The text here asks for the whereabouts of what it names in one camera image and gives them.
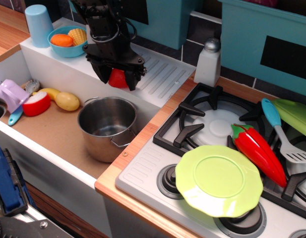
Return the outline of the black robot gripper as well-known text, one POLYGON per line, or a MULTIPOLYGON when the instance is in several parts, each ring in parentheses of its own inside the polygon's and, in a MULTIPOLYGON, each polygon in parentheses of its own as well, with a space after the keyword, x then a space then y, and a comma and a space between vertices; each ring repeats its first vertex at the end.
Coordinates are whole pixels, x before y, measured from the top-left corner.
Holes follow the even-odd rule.
POLYGON ((134 91, 146 68, 145 60, 130 46, 132 38, 127 22, 110 17, 90 17, 87 23, 88 45, 83 50, 99 79, 108 83, 112 69, 121 69, 129 90, 134 91))

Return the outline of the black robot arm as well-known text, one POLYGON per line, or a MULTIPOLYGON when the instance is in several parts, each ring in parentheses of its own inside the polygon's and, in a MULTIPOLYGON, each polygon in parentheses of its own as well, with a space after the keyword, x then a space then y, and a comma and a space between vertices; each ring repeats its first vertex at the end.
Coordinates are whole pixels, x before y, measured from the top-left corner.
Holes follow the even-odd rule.
POLYGON ((130 33, 133 24, 123 16, 125 4, 121 0, 73 0, 77 13, 87 26, 88 42, 82 47, 86 59, 104 83, 114 69, 124 72, 129 90, 135 90, 146 74, 145 60, 131 48, 137 30, 130 33))

